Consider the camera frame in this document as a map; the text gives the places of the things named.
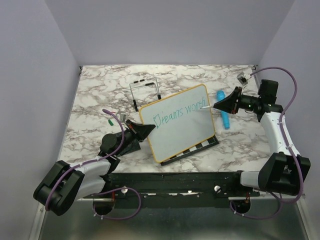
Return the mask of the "white whiteboard marker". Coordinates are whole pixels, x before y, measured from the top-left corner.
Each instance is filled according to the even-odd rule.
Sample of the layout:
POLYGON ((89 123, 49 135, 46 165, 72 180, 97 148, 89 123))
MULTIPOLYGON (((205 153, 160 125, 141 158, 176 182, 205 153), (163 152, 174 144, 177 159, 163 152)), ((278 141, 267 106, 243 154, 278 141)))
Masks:
POLYGON ((213 108, 213 107, 214 107, 214 105, 208 105, 208 106, 203 106, 200 109, 210 109, 210 108, 213 108))

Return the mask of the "yellow framed whiteboard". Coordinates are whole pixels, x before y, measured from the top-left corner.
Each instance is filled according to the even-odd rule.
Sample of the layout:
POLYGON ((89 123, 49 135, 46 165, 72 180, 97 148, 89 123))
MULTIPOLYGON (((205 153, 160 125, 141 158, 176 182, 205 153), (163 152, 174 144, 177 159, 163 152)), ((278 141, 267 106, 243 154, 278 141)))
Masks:
POLYGON ((139 109, 142 124, 155 125, 148 143, 157 163, 213 137, 215 123, 205 84, 199 84, 139 109))

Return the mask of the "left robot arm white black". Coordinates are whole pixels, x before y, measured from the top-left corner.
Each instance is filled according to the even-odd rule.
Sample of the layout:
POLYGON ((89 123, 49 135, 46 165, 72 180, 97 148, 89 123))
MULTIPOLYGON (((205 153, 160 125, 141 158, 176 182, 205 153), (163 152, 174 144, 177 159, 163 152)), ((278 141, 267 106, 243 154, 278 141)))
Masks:
POLYGON ((35 189, 33 198, 46 211, 61 216, 78 199, 92 194, 107 197, 111 185, 103 177, 117 168, 120 155, 133 143, 143 142, 155 128, 155 124, 127 120, 122 131, 103 136, 96 158, 76 164, 57 161, 35 189))

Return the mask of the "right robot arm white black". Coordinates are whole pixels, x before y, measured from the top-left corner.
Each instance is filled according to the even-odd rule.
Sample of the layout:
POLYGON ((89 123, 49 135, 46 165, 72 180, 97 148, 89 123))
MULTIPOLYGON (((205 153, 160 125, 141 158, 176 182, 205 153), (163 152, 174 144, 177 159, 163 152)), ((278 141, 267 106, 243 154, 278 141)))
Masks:
POLYGON ((282 115, 283 107, 276 104, 278 85, 276 81, 263 79, 257 97, 245 95, 241 87, 236 87, 213 105, 229 114, 240 109, 255 113, 272 153, 260 171, 239 172, 239 178, 230 183, 230 191, 236 196, 243 195, 248 188, 297 196, 311 167, 310 160, 293 145, 282 115))

